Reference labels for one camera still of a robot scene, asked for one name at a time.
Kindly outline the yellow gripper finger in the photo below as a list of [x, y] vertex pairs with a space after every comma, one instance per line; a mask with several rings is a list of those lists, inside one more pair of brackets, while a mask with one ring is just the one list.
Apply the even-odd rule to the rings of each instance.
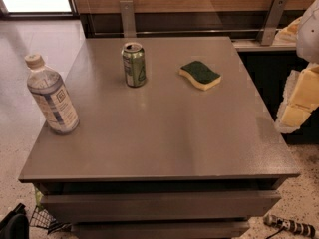
[[299, 129], [319, 107], [319, 65], [309, 63], [301, 72], [292, 70], [283, 91], [275, 127], [281, 133]]
[[292, 21], [287, 27], [281, 29], [275, 35], [275, 39], [277, 41], [295, 42], [300, 22], [301, 18]]

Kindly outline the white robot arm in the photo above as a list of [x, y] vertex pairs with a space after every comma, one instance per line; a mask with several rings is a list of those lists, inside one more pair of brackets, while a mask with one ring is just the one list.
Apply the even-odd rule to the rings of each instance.
[[299, 129], [319, 108], [319, 0], [287, 30], [296, 33], [297, 56], [307, 61], [308, 66], [301, 72], [292, 70], [286, 80], [275, 121], [280, 133]]

